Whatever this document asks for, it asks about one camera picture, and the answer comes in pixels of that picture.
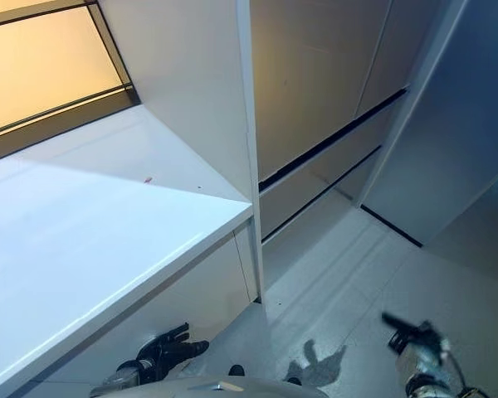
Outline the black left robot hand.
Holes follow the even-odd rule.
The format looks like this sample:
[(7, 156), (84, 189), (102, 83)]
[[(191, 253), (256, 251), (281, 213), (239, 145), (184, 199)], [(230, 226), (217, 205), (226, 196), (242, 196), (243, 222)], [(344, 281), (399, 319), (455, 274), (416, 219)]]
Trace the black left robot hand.
[(158, 335), (143, 346), (136, 360), (140, 363), (141, 384), (163, 380), (179, 364), (198, 357), (209, 348), (209, 341), (189, 341), (189, 324)]

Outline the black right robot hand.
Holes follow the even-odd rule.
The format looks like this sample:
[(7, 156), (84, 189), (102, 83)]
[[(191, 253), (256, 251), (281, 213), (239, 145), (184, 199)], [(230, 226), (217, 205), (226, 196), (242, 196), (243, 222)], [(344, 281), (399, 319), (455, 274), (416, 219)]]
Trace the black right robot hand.
[(441, 357), (444, 350), (443, 337), (429, 321), (413, 325), (388, 312), (382, 312), (381, 319), (383, 323), (394, 330), (394, 334), (388, 342), (388, 347), (393, 352), (401, 355), (408, 344), (414, 344), (425, 347), (438, 358)]

